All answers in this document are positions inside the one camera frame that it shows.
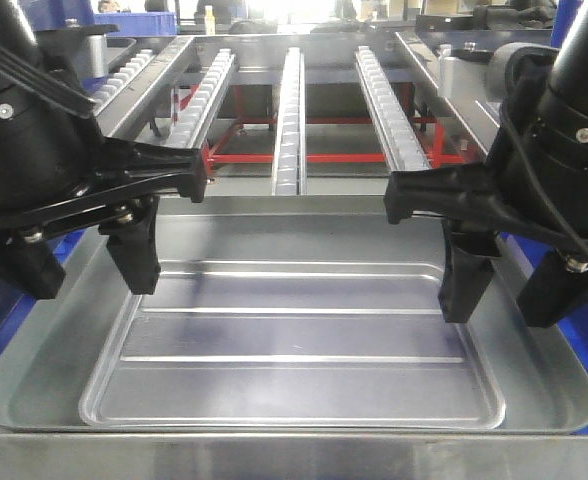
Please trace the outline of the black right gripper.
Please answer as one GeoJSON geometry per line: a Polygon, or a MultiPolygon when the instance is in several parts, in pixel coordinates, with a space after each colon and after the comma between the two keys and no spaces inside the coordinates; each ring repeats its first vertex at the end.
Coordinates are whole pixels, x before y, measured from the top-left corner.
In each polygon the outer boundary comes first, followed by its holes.
{"type": "MultiPolygon", "coordinates": [[[[561,250],[578,249],[558,228],[548,228],[509,206],[481,163],[394,171],[384,205],[391,224],[411,217],[415,211],[450,218],[442,220],[445,265],[438,293],[446,323],[467,323],[492,280],[492,260],[501,256],[494,231],[561,250]]],[[[545,254],[517,297],[525,323],[536,328],[551,327],[587,303],[588,271],[570,272],[556,251],[545,254]]]]}

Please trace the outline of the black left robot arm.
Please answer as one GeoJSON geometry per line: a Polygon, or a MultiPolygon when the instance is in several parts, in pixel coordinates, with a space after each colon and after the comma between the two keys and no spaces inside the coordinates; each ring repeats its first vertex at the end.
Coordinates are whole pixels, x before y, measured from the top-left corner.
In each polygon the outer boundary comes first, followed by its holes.
{"type": "Polygon", "coordinates": [[[205,193],[199,150],[103,135],[70,59],[87,34],[35,33],[17,2],[0,1],[0,278],[37,299],[65,277],[48,241],[90,226],[130,291],[153,293],[159,194],[205,193]]]}

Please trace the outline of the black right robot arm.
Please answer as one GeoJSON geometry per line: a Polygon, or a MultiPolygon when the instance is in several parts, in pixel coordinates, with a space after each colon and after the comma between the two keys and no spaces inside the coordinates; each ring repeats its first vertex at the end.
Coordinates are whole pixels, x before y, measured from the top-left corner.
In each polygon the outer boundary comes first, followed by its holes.
{"type": "Polygon", "coordinates": [[[547,244],[517,298],[526,323],[546,328],[588,303],[588,2],[560,48],[505,45],[487,74],[503,101],[486,159],[431,169],[421,152],[389,149],[387,218],[441,216],[449,323],[468,321],[487,289],[499,233],[547,244]]]}

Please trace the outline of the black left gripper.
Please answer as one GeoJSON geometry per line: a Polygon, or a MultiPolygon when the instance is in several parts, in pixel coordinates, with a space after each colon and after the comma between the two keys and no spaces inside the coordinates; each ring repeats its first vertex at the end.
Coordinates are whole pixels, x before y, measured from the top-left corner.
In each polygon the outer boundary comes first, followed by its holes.
{"type": "Polygon", "coordinates": [[[54,299],[65,271],[45,242],[99,225],[129,290],[153,294],[160,275],[155,232],[159,198],[172,191],[204,199],[200,149],[73,135],[20,134],[0,140],[0,279],[38,300],[54,299]]]}

